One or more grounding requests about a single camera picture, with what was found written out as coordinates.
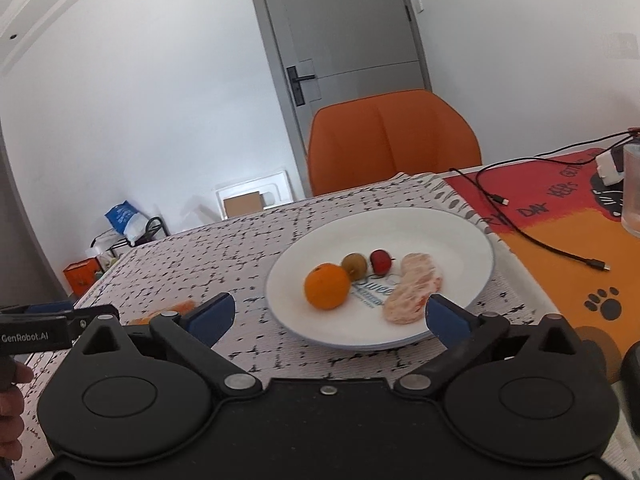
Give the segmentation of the person's left hand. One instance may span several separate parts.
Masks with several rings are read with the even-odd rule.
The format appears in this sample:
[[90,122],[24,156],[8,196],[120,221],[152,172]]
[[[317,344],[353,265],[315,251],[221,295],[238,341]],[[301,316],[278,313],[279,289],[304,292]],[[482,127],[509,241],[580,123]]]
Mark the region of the person's left hand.
[[22,419],[25,401],[18,385],[28,384],[33,379],[32,369],[16,362],[10,385],[1,393],[1,457],[11,462],[19,460],[23,454],[20,437],[25,428]]

